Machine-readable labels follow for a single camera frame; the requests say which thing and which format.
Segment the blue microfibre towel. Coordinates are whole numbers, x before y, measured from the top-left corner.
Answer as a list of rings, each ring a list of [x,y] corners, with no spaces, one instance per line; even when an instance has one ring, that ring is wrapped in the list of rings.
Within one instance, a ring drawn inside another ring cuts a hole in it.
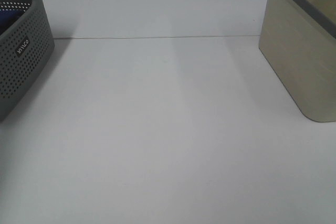
[[[8,30],[12,30],[12,27],[17,28],[19,25],[22,25],[25,13],[25,10],[2,9],[1,35],[6,33]]]

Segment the beige plastic storage bin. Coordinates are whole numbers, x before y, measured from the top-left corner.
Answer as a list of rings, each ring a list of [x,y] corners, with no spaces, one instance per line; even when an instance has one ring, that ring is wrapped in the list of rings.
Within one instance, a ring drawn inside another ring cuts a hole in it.
[[[267,0],[259,49],[301,111],[335,121],[335,0]]]

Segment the grey perforated plastic basket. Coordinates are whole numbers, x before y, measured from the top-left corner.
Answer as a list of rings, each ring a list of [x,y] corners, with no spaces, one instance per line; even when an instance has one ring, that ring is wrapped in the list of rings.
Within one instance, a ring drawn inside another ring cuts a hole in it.
[[[23,24],[1,35],[1,120],[34,84],[54,48],[43,0],[1,0],[2,9],[25,10]]]

